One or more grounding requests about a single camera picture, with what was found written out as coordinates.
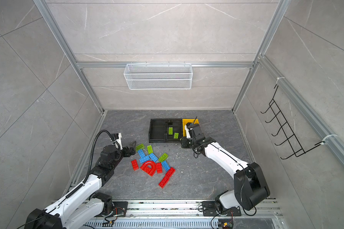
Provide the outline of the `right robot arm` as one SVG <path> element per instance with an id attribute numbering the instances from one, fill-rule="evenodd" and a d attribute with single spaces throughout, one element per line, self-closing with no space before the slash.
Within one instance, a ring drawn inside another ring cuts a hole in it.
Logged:
<path id="1" fill-rule="evenodd" d="M 270 189 L 259 164 L 248 163 L 225 150 L 216 140 L 207 137 L 199 124 L 184 125 L 184 148 L 191 148 L 195 156 L 203 155 L 220 165 L 233 179 L 234 189 L 215 198 L 219 212 L 233 207 L 249 211 L 270 196 Z"/>

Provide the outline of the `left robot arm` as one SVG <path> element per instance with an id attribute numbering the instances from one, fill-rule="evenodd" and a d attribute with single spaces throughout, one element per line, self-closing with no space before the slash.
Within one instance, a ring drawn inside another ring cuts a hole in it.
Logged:
<path id="1" fill-rule="evenodd" d="M 95 216 L 107 217 L 115 212 L 112 196 L 101 193 L 114 175 L 116 166 L 124 157 L 136 154 L 136 141 L 123 149 L 114 145 L 103 148 L 97 166 L 91 169 L 85 181 L 44 210 L 32 211 L 23 225 L 25 229 L 79 229 Z"/>

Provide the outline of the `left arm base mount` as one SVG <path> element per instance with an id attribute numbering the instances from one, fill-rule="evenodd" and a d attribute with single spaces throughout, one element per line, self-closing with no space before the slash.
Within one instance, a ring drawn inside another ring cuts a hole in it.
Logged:
<path id="1" fill-rule="evenodd" d="M 127 201 L 114 201 L 110 205 L 109 209 L 104 214 L 105 217 L 115 217 L 115 216 L 126 216 L 128 210 L 128 202 Z"/>

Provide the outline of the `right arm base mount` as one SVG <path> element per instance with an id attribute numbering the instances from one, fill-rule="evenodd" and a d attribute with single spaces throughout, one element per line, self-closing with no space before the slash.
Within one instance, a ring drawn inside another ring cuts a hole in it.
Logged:
<path id="1" fill-rule="evenodd" d="M 215 216 L 220 214 L 222 216 L 241 216 L 240 207 L 232 207 L 230 209 L 224 208 L 221 204 L 216 201 L 203 201 L 201 205 L 198 206 L 198 211 L 202 212 L 205 217 Z"/>

